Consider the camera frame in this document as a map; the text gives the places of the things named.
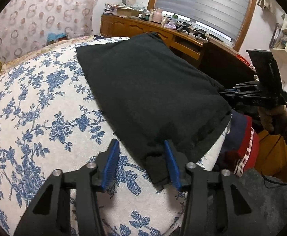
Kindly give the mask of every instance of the patterned curtain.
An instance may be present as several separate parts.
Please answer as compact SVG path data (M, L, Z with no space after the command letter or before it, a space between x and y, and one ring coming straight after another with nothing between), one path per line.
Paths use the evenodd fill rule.
M8 62L46 46L48 33L91 35L98 0L11 0L0 13L0 60Z

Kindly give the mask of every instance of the bed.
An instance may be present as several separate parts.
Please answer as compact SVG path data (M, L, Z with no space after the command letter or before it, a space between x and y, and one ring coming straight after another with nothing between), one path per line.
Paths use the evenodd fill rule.
M75 48L127 39L67 43L12 66L0 77L0 224L9 235L54 169L67 172L93 162L116 138L84 78ZM213 168L226 132L198 165ZM182 220L186 194L172 185L155 188L122 143L120 149L114 180L105 193L98 193L106 234L170 235ZM78 233L75 218L72 191L72 235Z

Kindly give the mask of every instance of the metal screw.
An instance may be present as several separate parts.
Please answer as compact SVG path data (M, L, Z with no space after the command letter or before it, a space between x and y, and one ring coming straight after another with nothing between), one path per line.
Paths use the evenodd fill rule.
M54 170L52 174L53 174L53 176L60 176L61 173L62 173L62 171L57 169L57 170Z
M229 170L221 170L221 174L224 176L230 176L231 175L231 171Z
M93 168L95 168L97 166L97 164L95 163L95 162L89 162L87 165L86 165L86 167L88 168L88 169L93 169Z
M196 168L196 163L194 163L194 162L188 162L188 163L186 164L186 167L187 167L188 169L194 169L194 168Z

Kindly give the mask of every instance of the gray roller shade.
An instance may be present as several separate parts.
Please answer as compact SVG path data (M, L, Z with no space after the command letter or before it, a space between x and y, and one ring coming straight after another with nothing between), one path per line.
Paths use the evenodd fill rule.
M156 0L155 8L204 23L236 39L249 0Z

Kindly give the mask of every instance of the hand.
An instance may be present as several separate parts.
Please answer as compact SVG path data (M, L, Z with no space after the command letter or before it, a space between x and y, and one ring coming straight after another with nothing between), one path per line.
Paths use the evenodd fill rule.
M275 134L284 133L287 126L287 106L277 106L272 110L268 110L264 107L258 107L261 124L265 130L273 132L275 123L276 132Z

